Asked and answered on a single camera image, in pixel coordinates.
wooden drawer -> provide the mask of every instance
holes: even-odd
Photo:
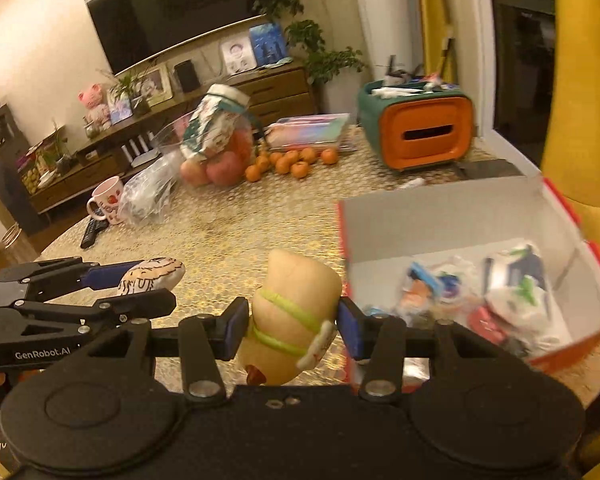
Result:
[[[304,70],[293,70],[264,77],[256,81],[236,85],[236,88],[251,97],[251,107],[309,91]]]
[[[260,119],[262,126],[269,126],[282,117],[315,114],[314,102],[309,94],[285,97],[263,105],[251,106],[249,111]]]
[[[67,177],[64,184],[68,195],[79,193],[85,189],[96,186],[103,180],[107,180],[110,176],[121,173],[116,159],[111,156],[106,156],[102,160],[87,166],[78,173]]]
[[[64,200],[67,196],[69,196],[69,193],[67,193],[67,188],[63,181],[53,184],[47,189],[43,189],[35,196],[32,196],[30,200],[36,211],[40,212],[45,210],[50,205]]]

television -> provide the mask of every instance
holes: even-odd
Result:
[[[86,0],[111,71],[258,15],[253,0]]]

pink pig toy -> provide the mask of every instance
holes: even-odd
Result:
[[[80,92],[78,99],[88,110],[86,118],[89,122],[93,121],[103,130],[111,127],[110,111],[109,107],[103,102],[102,86],[92,85],[88,90]]]

speaker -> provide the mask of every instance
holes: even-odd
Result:
[[[196,70],[193,68],[193,63],[190,59],[178,63],[173,69],[183,92],[193,92],[195,89],[200,88],[200,81],[198,81]]]

green rubber band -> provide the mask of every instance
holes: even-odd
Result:
[[[306,350],[300,348],[299,346],[289,345],[288,343],[284,343],[274,337],[271,337],[270,335],[265,334],[264,332],[261,332],[256,328],[255,323],[251,324],[251,333],[263,345],[273,348],[279,352],[296,357],[302,357],[306,354]]]
[[[307,330],[314,334],[319,334],[322,327],[322,323],[315,319],[315,317],[309,312],[303,310],[297,306],[293,301],[289,301],[287,298],[283,298],[276,292],[269,290],[268,288],[261,288],[259,290],[260,295],[269,303],[273,303],[276,307],[284,310]]]

